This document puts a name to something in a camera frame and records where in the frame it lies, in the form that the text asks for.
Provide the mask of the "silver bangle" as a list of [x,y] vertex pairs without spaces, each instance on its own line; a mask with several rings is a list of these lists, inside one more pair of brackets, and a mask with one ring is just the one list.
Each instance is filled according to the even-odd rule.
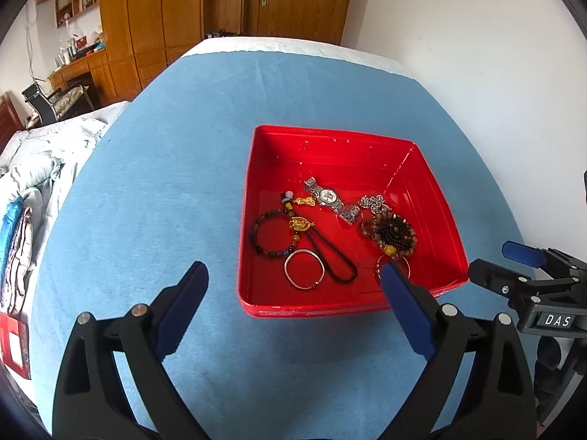
[[406,278],[411,277],[411,266],[408,259],[405,258],[405,256],[390,256],[383,253],[379,256],[379,258],[377,258],[374,267],[375,277],[378,281],[381,281],[382,279],[383,266],[389,263],[392,263],[395,266],[399,267]]
[[310,291],[320,286],[325,277],[325,266],[314,251],[301,248],[292,251],[284,262],[288,283],[299,291]]

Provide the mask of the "reddish brown ring pendant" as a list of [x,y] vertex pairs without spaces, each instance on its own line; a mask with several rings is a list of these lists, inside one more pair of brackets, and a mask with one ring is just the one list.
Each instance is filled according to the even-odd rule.
[[360,232],[364,237],[372,237],[372,235],[373,235],[373,221],[372,221],[372,219],[361,220]]

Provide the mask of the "silver wristwatch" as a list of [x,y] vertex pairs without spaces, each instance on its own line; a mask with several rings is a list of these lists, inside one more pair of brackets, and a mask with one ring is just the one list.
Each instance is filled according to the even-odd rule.
[[306,192],[322,207],[327,207],[333,211],[341,220],[352,226],[360,215],[360,207],[353,203],[344,203],[337,192],[333,189],[327,189],[317,183],[316,178],[310,177],[303,182]]

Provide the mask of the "gold pixiu charm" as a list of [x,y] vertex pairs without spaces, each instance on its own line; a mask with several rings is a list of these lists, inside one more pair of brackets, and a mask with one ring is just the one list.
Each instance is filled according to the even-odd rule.
[[314,223],[305,217],[294,216],[289,219],[288,226],[295,232],[304,232],[314,227]]

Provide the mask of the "black cord gold charm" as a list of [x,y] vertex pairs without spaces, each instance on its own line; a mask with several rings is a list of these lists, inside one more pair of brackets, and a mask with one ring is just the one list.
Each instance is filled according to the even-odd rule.
[[[291,218],[294,216],[300,216],[296,211],[296,207],[314,207],[317,205],[316,201],[312,196],[308,197],[296,197],[292,191],[286,191],[281,193],[281,205],[285,211],[285,214]],[[358,277],[358,268],[356,264],[329,238],[327,238],[317,227],[314,225],[310,230],[304,232],[295,232],[295,235],[299,237],[300,234],[304,234],[309,240],[310,245],[313,247],[315,253],[317,253],[325,266],[325,273],[328,274],[335,282],[340,284],[350,284]],[[331,264],[334,259],[340,261],[345,268],[348,270],[348,275],[343,276],[338,273]]]

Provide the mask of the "red white package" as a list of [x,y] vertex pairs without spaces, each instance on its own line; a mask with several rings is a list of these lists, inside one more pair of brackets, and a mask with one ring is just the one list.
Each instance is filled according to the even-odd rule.
[[31,378],[28,326],[7,314],[0,314],[1,359],[24,380]]

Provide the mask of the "red tin box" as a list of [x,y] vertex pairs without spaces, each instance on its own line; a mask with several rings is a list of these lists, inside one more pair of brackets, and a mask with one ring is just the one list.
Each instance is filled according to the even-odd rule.
[[257,318],[304,318],[368,313],[389,304],[375,277],[384,253],[360,232],[370,210],[349,225],[317,204],[296,211],[357,266],[350,284],[325,274],[316,289],[299,291],[285,278],[285,259],[313,247],[296,236],[281,193],[310,196],[303,182],[316,178],[346,204],[382,196],[412,227],[417,243],[406,256],[411,282],[440,296],[468,279],[468,260],[448,202],[420,148],[412,141],[359,132],[260,125],[253,133],[245,182],[237,292],[244,311]]

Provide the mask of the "blue table mat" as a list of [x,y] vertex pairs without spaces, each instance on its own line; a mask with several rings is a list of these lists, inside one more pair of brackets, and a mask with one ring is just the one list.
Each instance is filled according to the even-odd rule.
[[243,187],[263,123],[411,140],[447,198],[470,258],[502,261],[521,234],[468,138],[418,81],[334,60],[223,52],[179,59],[112,123],[46,245],[30,327],[36,404],[52,421],[81,312],[125,314],[196,260],[210,286],[165,368],[215,439],[374,439],[424,367],[395,316],[248,316],[237,298]]

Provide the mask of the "white crumpled bedding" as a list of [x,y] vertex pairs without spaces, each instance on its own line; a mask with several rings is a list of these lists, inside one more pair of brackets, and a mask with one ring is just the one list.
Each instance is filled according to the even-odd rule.
[[16,132],[1,153],[1,312],[30,317],[46,245],[81,169],[130,104]]

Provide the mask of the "dark wooden headboard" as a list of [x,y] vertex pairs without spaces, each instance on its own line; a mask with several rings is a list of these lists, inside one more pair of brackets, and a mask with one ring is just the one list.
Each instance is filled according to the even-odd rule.
[[0,151],[3,151],[12,136],[24,128],[15,106],[7,92],[0,98]]

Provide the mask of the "black office chair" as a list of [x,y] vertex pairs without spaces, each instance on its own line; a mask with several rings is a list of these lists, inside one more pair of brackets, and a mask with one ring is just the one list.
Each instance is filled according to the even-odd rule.
[[33,82],[22,91],[22,95],[28,105],[31,105],[38,113],[42,125],[50,125],[59,121],[55,107],[43,93],[39,84]]

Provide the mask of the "wooden desk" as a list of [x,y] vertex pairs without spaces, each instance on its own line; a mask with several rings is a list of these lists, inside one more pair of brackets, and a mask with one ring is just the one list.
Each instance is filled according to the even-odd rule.
[[90,53],[48,75],[52,90],[83,85],[95,107],[119,101],[106,50]]

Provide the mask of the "wooden door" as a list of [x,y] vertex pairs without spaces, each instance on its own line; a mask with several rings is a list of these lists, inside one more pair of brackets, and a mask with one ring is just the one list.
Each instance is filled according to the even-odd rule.
[[341,43],[350,0],[247,0],[250,36]]

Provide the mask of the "wooden wardrobe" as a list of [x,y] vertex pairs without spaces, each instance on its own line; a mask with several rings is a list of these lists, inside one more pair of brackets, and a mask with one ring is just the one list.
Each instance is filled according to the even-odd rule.
[[99,0],[119,100],[132,100],[185,51],[214,35],[244,35],[247,0]]

